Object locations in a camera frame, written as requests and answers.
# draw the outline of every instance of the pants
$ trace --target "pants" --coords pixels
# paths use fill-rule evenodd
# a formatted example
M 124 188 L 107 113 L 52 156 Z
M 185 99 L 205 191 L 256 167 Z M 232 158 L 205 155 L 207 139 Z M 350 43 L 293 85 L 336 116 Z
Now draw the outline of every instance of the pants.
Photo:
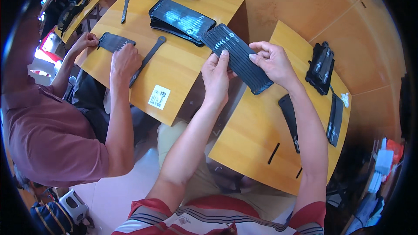
M 80 70 L 72 97 L 72 104 L 89 120 L 96 138 L 103 144 L 106 142 L 110 120 L 110 115 L 105 112 L 103 106 L 105 91 L 104 85 L 85 71 Z M 133 105 L 131 105 L 131 113 L 135 145 L 146 138 L 146 133 L 158 121 Z
M 160 168 L 171 146 L 187 127 L 185 121 L 177 120 L 172 127 L 161 124 L 158 128 L 158 160 Z M 221 194 L 209 172 L 206 164 L 206 156 L 202 154 L 200 165 L 187 184 L 184 200 L 185 204 L 193 199 Z M 226 194 L 225 196 L 243 200 L 251 205 L 263 220 L 273 221 L 282 212 L 288 209 L 296 200 L 296 196 L 276 190 L 266 185 L 255 185 L 250 192 L 240 194 Z

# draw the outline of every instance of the pink shirt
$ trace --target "pink shirt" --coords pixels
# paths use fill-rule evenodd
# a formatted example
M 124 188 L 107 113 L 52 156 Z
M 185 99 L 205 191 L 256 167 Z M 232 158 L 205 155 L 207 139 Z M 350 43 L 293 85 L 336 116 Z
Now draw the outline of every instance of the pink shirt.
M 1 96 L 3 125 L 14 163 L 30 180 L 69 187 L 109 172 L 106 146 L 84 115 L 29 78 L 30 88 Z

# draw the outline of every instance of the yellow wooden tabletop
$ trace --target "yellow wooden tabletop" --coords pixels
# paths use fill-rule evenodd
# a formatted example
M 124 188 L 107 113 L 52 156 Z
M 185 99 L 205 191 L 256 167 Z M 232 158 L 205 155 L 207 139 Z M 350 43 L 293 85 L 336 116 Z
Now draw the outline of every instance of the yellow wooden tabletop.
M 68 28 L 64 31 L 64 34 L 62 36 L 62 41 L 64 43 L 67 43 L 68 39 L 70 38 L 71 34 L 74 33 L 74 31 L 76 31 L 76 29 L 78 28 L 78 26 L 81 24 L 81 22 L 83 22 L 84 18 L 87 17 L 87 15 L 90 13 L 90 11 L 96 6 L 96 4 L 99 2 L 100 0 L 91 0 L 86 7 L 78 14 L 76 15 L 73 20 L 71 21 L 70 25 L 68 26 Z M 55 27 L 55 33 L 61 37 L 61 31 L 58 30 L 57 27 Z
M 280 21 L 276 25 L 270 43 L 285 49 L 325 130 L 331 111 L 332 92 L 330 90 L 327 96 L 322 96 L 305 80 L 309 68 L 308 60 L 312 60 L 312 46 Z M 331 86 L 339 97 L 341 93 L 349 92 L 335 71 L 332 73 Z M 297 195 L 300 177 L 296 178 L 296 176 L 302 166 L 300 155 L 295 151 L 289 128 L 278 105 L 279 99 L 286 94 L 286 90 L 276 84 L 258 96 L 253 95 L 247 87 L 209 157 L 254 180 Z M 345 140 L 350 109 L 351 106 L 343 110 L 337 147 L 328 144 L 328 181 Z M 271 163 L 268 164 L 277 143 L 280 145 Z
M 217 24 L 228 24 L 244 0 L 173 1 L 214 19 Z M 212 51 L 206 46 L 197 47 L 175 35 L 151 29 L 148 12 L 156 2 L 158 0 L 130 0 L 126 21 L 121 24 L 125 0 L 117 0 L 91 32 L 98 38 L 108 31 L 135 41 L 141 58 L 147 55 L 159 36 L 167 38 L 132 86 L 130 102 L 160 122 L 171 125 Z M 103 48 L 87 49 L 77 57 L 76 64 L 109 87 L 111 60 L 112 53 Z M 148 104 L 155 85 L 171 91 L 163 110 Z

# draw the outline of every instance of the plastic stool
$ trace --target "plastic stool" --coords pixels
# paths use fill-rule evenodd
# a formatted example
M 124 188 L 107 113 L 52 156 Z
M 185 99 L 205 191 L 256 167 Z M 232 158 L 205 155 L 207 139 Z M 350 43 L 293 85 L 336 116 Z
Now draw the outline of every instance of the plastic stool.
M 62 196 L 59 203 L 68 212 L 75 224 L 79 224 L 89 210 L 89 207 L 80 201 L 74 189 Z

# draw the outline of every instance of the orange wall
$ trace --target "orange wall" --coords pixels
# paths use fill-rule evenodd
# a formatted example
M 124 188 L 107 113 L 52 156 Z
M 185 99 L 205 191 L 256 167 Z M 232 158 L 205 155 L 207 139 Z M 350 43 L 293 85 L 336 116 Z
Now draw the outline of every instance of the orange wall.
M 346 142 L 400 141 L 402 46 L 382 0 L 245 0 L 250 41 L 268 41 L 278 20 L 308 42 L 328 41 L 353 98 Z

